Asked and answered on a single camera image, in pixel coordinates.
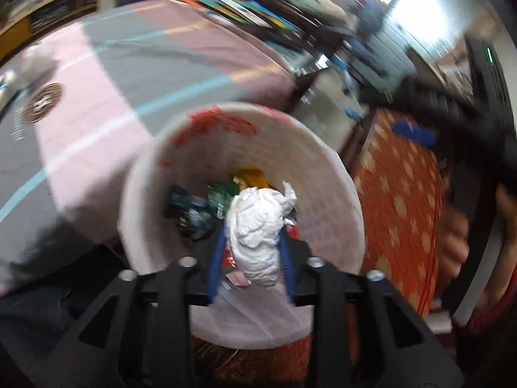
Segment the person right hand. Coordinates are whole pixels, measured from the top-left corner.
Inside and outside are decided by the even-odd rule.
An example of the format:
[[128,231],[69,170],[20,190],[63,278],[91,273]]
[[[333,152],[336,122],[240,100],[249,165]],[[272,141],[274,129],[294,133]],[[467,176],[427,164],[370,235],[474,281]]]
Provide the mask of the person right hand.
[[[506,220],[506,242],[476,305],[477,310],[492,307],[501,300],[516,267],[516,200],[506,188],[499,186],[496,201],[499,212]],[[468,258],[468,231],[466,216],[454,207],[444,205],[437,223],[438,292],[442,292],[459,275]]]

